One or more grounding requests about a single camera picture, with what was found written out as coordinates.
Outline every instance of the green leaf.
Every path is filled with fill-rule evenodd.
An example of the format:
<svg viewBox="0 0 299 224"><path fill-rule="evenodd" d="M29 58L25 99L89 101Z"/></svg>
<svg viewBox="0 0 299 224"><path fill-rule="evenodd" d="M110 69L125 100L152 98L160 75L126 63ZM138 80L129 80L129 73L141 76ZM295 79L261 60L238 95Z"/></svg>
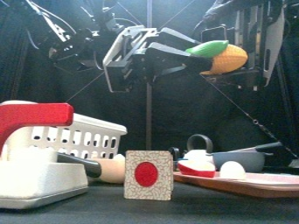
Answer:
<svg viewBox="0 0 299 224"><path fill-rule="evenodd" d="M228 44L229 42L226 40L212 40L188 48L185 52L205 58L212 58L226 49Z"/></svg>

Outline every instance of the white plastic basket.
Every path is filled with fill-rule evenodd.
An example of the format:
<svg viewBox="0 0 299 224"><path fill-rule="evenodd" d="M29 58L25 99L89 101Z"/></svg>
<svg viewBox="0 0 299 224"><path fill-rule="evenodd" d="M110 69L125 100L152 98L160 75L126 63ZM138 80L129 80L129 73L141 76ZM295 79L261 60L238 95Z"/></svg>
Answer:
<svg viewBox="0 0 299 224"><path fill-rule="evenodd" d="M126 128L118 124L73 114L70 126L20 128L8 137L5 148L52 148L80 158L113 158L125 133Z"/></svg>

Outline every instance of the white ball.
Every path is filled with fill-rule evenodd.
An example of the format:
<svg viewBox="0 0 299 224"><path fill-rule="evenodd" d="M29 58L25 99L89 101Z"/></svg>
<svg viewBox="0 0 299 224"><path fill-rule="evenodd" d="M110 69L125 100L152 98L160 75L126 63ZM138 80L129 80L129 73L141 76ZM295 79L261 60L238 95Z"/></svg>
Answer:
<svg viewBox="0 0 299 224"><path fill-rule="evenodd" d="M245 179L246 173L240 163L228 161L218 169L218 176L222 179Z"/></svg>

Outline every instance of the red circle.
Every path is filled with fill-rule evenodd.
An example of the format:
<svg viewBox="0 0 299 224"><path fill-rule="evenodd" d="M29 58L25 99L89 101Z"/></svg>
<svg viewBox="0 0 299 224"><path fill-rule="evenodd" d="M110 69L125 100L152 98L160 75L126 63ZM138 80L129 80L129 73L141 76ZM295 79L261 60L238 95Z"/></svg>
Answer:
<svg viewBox="0 0 299 224"><path fill-rule="evenodd" d="M140 186L152 186L157 180L157 169L149 162L142 162L134 168L134 181Z"/></svg>

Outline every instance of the white card with red circle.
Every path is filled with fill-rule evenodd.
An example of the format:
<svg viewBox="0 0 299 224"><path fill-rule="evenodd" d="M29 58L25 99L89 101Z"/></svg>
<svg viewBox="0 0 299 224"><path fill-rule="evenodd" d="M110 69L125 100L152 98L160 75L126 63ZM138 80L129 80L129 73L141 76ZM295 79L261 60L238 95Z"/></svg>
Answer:
<svg viewBox="0 0 299 224"><path fill-rule="evenodd" d="M125 153L125 198L169 200L173 190L173 157L169 151Z"/></svg>

